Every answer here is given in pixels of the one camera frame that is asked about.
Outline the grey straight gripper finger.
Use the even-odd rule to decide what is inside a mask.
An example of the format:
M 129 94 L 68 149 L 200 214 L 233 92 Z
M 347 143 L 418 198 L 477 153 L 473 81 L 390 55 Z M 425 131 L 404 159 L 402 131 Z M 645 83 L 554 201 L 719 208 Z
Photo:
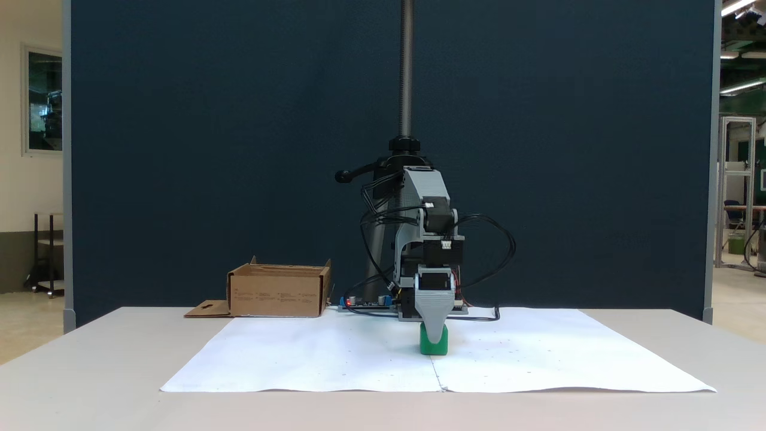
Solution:
M 415 291 L 415 309 L 421 316 L 420 347 L 448 348 L 446 319 L 454 308 L 455 292 Z

